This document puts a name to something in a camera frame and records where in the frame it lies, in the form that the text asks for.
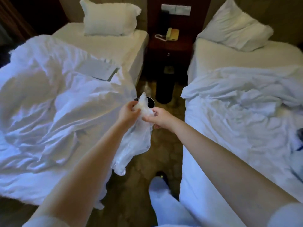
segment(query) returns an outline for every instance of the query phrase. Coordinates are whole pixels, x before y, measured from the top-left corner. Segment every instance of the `hand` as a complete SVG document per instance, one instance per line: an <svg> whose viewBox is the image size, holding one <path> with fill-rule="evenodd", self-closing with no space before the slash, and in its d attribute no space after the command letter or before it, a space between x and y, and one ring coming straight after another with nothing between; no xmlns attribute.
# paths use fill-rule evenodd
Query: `hand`
<svg viewBox="0 0 303 227"><path fill-rule="evenodd" d="M138 101L130 101L120 109L117 123L123 125L127 130L131 128L132 125L134 125L141 113L141 109L132 111L133 107L137 103Z"/></svg>
<svg viewBox="0 0 303 227"><path fill-rule="evenodd" d="M151 116L145 116L142 118L145 122L152 122L154 123L154 128L165 128L173 132L172 130L172 123L173 120L176 118L172 114L170 114L167 110L160 108L160 107L154 107L152 108L154 112L154 117Z"/></svg>

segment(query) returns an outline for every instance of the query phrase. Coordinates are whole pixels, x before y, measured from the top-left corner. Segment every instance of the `leg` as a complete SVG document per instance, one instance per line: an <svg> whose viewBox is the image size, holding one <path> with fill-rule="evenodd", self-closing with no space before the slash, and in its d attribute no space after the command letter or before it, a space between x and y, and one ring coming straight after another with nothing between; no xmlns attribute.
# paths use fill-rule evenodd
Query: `leg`
<svg viewBox="0 0 303 227"><path fill-rule="evenodd" d="M161 177L154 177L151 181L149 196L158 225L199 226L185 207L171 195L168 185Z"/></svg>

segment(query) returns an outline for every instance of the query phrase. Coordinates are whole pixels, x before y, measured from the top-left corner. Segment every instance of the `rumpled pillow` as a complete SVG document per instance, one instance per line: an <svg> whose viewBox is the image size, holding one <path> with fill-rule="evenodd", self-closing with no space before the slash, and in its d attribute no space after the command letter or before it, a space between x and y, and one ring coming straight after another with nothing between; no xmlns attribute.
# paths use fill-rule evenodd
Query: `rumpled pillow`
<svg viewBox="0 0 303 227"><path fill-rule="evenodd" d="M96 4L89 0L81 0L84 11L85 35L127 36L137 26L136 17L141 9L130 3Z"/></svg>
<svg viewBox="0 0 303 227"><path fill-rule="evenodd" d="M274 30L244 13L234 0L227 0L197 38L250 52L267 44Z"/></svg>

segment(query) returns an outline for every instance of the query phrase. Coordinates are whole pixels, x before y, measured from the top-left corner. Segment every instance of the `person's left hand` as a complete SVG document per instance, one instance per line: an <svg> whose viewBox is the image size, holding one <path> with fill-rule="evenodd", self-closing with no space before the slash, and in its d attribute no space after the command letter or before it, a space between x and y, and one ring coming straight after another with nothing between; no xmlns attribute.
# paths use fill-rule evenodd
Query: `person's left hand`
<svg viewBox="0 0 303 227"><path fill-rule="evenodd" d="M125 126L128 130L132 125L136 122L137 118L141 113L141 109L137 109L136 111L132 111L132 108L138 103L138 101L130 101L125 104L119 112L117 122Z"/></svg>

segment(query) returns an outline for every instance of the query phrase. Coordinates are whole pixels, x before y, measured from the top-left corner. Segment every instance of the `yellow telephone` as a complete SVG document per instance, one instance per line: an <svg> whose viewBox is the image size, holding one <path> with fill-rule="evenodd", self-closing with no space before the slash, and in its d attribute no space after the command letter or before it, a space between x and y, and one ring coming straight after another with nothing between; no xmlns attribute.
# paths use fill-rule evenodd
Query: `yellow telephone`
<svg viewBox="0 0 303 227"><path fill-rule="evenodd" d="M169 28L167 30L166 36L162 36L161 34L156 34L155 38L162 40L162 41L177 41L179 37L179 30Z"/></svg>
<svg viewBox="0 0 303 227"><path fill-rule="evenodd" d="M167 41L177 41L178 37L179 37L179 30L178 29L169 28L167 30L167 33L166 33L166 40Z"/></svg>

